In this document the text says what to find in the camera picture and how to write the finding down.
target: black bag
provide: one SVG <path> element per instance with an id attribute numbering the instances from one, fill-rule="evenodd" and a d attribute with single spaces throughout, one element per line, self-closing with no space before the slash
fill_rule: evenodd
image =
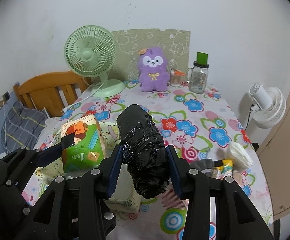
<path id="1" fill-rule="evenodd" d="M 133 178 L 134 188 L 144 198 L 166 191 L 169 184 L 168 156 L 163 137 L 139 105 L 130 105 L 117 118 L 123 146 L 123 163 Z"/>

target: beige cardboard panel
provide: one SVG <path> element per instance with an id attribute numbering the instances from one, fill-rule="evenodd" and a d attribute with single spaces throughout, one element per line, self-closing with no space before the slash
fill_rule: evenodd
<path id="1" fill-rule="evenodd" d="M 259 158 L 276 215 L 290 207 L 290 111 Z"/>
<path id="2" fill-rule="evenodd" d="M 109 78 L 138 79 L 137 62 L 140 49 L 159 46 L 168 60 L 168 68 L 187 71 L 190 31 L 166 29 L 134 29 L 112 32 L 117 42 L 117 57 Z"/>

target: glass jar handle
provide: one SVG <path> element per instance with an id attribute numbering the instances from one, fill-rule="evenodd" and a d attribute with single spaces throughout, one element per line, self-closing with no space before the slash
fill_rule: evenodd
<path id="1" fill-rule="evenodd" d="M 192 72 L 193 72 L 193 68 L 188 68 L 188 69 L 187 69 L 187 72 L 186 72 L 186 79 L 187 79 L 187 82 L 188 82 L 188 83 L 189 83 L 190 80 L 191 80 Z"/>

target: plaid pillow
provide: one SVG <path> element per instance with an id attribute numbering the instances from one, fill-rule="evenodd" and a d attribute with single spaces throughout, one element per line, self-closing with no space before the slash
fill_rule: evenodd
<path id="1" fill-rule="evenodd" d="M 25 108 L 21 101 L 16 101 L 6 116 L 1 129 L 1 143 L 9 154 L 25 146 L 32 150 L 42 130 L 45 128 L 45 113 L 36 109 Z"/>

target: wall socket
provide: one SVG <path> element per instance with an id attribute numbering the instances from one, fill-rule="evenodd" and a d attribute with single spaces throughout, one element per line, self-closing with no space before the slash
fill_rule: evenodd
<path id="1" fill-rule="evenodd" d="M 9 94 L 9 92 L 6 92 L 1 97 L 2 97 L 2 100 L 0 100 L 0 108 L 2 108 L 7 103 L 7 101 L 10 99 L 10 94 Z"/>

